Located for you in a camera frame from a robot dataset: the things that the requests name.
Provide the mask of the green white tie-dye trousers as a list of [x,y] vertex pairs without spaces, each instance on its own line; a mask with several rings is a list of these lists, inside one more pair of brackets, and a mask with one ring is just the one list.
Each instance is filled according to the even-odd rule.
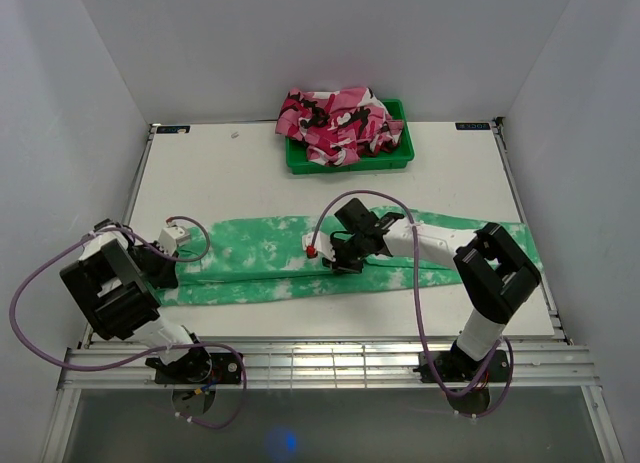
[[282,216],[216,222],[207,236],[193,228],[179,251],[177,287],[154,295],[164,306],[216,306],[412,288],[406,257],[370,257],[355,275],[333,275],[307,258],[301,239],[317,224],[311,216]]

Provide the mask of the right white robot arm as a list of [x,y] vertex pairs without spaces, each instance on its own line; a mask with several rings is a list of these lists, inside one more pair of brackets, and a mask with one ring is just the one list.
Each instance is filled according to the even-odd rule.
[[334,274],[359,274],[370,256],[410,257],[457,272],[473,310],[451,348],[425,349],[420,368],[440,384],[480,380],[505,327],[541,283],[538,267],[508,231],[493,222],[476,230],[424,224],[406,206],[378,216],[357,198],[335,217],[341,230],[315,230],[306,248]]

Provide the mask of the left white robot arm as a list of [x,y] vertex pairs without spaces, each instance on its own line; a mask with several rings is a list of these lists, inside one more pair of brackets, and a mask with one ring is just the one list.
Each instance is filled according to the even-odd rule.
[[99,337],[134,339],[157,348],[148,366],[178,383],[199,384],[213,376],[212,357],[195,346],[195,333],[161,314],[154,294],[178,287],[176,265],[193,260],[181,257],[179,249],[190,240],[188,229],[173,221],[155,241],[144,243],[129,226],[106,219],[60,277]]

